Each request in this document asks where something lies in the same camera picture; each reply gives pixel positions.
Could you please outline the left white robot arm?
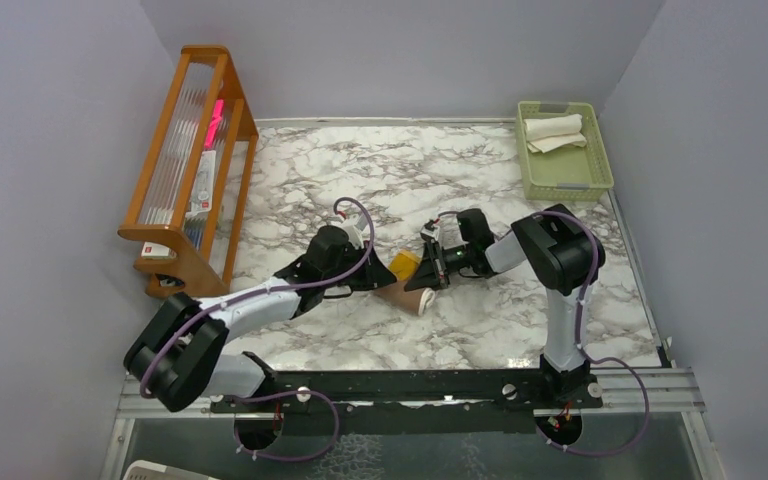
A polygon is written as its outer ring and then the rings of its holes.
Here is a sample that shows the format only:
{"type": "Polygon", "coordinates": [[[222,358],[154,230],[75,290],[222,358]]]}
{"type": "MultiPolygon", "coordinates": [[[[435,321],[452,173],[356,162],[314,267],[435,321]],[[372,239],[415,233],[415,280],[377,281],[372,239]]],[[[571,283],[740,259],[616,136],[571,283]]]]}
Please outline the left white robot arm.
{"type": "Polygon", "coordinates": [[[140,394],[178,412],[201,397],[235,396],[250,410],[273,401],[268,365],[252,354],[229,355],[230,341],[273,322],[302,316],[331,288],[348,294],[396,283],[370,240],[355,227],[324,226],[307,250],[262,284],[220,297],[183,292],[164,300],[124,356],[140,394]]]}

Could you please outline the white cream towel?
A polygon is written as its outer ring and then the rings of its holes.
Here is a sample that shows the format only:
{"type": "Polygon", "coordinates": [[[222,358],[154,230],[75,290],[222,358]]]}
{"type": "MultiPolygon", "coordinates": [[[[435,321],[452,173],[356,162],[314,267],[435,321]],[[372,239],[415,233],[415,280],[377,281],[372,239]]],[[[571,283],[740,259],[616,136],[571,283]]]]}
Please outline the white cream towel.
{"type": "Polygon", "coordinates": [[[587,139],[582,133],[582,120],[581,114],[526,119],[526,147],[530,153],[549,153],[565,146],[585,147],[587,139]]]}

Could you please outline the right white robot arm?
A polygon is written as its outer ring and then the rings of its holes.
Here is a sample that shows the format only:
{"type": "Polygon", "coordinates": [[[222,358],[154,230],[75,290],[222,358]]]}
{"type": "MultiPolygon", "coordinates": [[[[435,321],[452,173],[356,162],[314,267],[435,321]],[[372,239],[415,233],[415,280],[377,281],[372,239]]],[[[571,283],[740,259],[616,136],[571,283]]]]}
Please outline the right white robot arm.
{"type": "Polygon", "coordinates": [[[450,275],[467,268],[489,279],[528,263],[546,289],[547,338],[539,358],[539,398],[560,407],[589,383],[591,360],[584,351],[591,285],[606,260],[601,241],[571,210],[556,204],[511,224],[496,237],[478,208],[455,213],[463,244],[445,248],[424,225],[421,261],[406,291],[445,289],[450,275]]]}

